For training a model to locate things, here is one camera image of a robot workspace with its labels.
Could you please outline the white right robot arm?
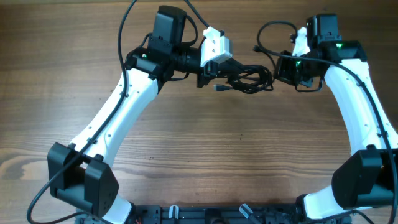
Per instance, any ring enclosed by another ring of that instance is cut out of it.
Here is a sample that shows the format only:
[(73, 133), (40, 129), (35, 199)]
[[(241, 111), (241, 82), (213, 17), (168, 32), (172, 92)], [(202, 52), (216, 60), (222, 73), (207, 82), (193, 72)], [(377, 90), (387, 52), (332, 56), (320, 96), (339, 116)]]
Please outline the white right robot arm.
[(344, 41), (335, 14), (309, 17), (292, 37), (294, 49), (279, 54), (276, 79), (311, 92), (314, 79), (333, 93), (347, 128), (351, 155), (331, 184), (304, 196), (313, 221), (357, 210), (391, 207), (397, 212), (397, 133), (376, 95), (368, 58), (357, 40)]

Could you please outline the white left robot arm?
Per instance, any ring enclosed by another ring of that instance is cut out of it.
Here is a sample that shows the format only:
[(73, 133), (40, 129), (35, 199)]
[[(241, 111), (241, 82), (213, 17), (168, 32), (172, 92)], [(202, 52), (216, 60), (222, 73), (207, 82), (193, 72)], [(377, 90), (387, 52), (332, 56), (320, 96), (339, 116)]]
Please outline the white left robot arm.
[(76, 223), (129, 223), (134, 205), (123, 199), (112, 167), (129, 130), (175, 72), (197, 77), (201, 87), (232, 56), (231, 41), (212, 26), (203, 40), (183, 41), (192, 18), (182, 9), (160, 6), (153, 31), (121, 57), (118, 86), (89, 125), (68, 145), (55, 143), (47, 155), (50, 193), (76, 208)]

